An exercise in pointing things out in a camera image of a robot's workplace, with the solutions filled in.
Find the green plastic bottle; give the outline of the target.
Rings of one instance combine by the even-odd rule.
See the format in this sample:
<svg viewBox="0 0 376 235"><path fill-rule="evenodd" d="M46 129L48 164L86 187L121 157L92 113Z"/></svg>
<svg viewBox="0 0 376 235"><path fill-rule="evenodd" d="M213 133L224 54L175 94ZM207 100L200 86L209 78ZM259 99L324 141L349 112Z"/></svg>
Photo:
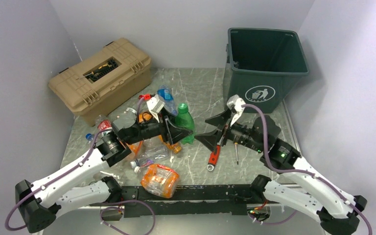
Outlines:
<svg viewBox="0 0 376 235"><path fill-rule="evenodd" d="M186 103L178 105L178 114L175 118L176 125L192 131L192 134L181 140L182 144L193 144L195 135L195 123Z"/></svg>

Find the small orange bottle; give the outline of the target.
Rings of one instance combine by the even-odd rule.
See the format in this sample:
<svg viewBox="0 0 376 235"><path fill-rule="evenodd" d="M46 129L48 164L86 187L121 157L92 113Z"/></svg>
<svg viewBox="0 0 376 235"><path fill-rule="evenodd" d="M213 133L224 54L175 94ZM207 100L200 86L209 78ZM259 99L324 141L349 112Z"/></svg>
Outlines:
<svg viewBox="0 0 376 235"><path fill-rule="evenodd" d="M175 154L178 154L179 152L181 152L182 150L182 147L179 143L175 143L175 144L169 144L168 145L168 148Z"/></svg>

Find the crushed clear blue label bottle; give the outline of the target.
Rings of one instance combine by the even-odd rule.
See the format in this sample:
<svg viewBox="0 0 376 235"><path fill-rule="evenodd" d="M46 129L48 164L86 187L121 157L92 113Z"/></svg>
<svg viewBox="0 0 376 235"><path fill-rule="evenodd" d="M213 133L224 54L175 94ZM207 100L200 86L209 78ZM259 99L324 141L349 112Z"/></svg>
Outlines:
<svg viewBox="0 0 376 235"><path fill-rule="evenodd" d="M130 162L131 168L136 171L136 168L143 168L151 164L169 159L171 156L170 150L164 146L158 146L153 149L146 150L135 160Z"/></svg>

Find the blue tinted water bottle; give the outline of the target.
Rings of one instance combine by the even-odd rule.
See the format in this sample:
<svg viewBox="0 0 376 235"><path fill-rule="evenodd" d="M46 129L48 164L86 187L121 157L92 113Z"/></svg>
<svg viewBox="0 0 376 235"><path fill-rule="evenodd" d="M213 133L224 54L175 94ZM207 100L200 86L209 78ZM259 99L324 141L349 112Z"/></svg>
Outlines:
<svg viewBox="0 0 376 235"><path fill-rule="evenodd" d="M157 90L157 94L163 98L165 109L172 115L177 116L178 115L177 105L172 96L170 89L165 85L161 85Z"/></svg>

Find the crushed orange label jug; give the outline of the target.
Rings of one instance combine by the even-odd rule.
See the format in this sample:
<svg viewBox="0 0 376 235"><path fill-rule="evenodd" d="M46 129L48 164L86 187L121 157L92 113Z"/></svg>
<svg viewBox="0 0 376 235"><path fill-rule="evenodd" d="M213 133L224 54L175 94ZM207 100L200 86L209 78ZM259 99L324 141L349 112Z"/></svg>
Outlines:
<svg viewBox="0 0 376 235"><path fill-rule="evenodd" d="M149 193L161 198L171 198L180 181L180 175L173 169L151 164L141 172L140 184Z"/></svg>

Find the blue cap clear bottle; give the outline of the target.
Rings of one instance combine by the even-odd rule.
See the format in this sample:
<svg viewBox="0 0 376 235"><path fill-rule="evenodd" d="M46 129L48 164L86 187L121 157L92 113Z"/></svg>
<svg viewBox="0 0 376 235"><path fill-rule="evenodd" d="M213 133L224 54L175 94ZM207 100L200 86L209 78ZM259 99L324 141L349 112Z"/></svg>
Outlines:
<svg viewBox="0 0 376 235"><path fill-rule="evenodd" d="M94 134L88 133L85 135L87 142L92 142L94 140Z"/></svg>

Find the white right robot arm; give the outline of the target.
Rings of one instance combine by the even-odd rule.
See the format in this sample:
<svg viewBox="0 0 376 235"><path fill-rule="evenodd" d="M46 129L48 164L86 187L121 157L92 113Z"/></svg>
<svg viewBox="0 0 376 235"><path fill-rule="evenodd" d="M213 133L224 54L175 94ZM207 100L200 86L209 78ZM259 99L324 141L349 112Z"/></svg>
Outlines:
<svg viewBox="0 0 376 235"><path fill-rule="evenodd" d="M363 214L367 199L352 195L335 186L320 174L301 153L277 137L277 125L266 115L260 115L252 127L237 122L239 111L225 110L210 117L207 124L215 130L195 138L207 147L213 157L227 141L245 146L262 154L260 161L271 171L299 185L297 191L264 175L258 175L250 185L251 199L256 203L273 201L306 214L318 222L330 235L352 235L360 222L373 229Z"/></svg>

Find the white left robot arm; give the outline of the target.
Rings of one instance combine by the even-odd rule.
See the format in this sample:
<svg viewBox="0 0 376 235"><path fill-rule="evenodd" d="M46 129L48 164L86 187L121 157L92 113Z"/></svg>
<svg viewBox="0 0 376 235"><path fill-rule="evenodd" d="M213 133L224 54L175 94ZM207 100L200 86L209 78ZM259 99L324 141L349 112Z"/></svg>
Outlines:
<svg viewBox="0 0 376 235"><path fill-rule="evenodd" d="M156 136L174 144L191 135L192 130L176 125L175 116L162 109L148 121L129 112L100 131L104 136L91 143L89 150L73 162L40 180L22 180L15 186L16 206L30 233L39 232L60 216L91 204L116 205L123 200L122 188L114 177L103 177L86 187L78 184L111 168L131 154L129 146Z"/></svg>

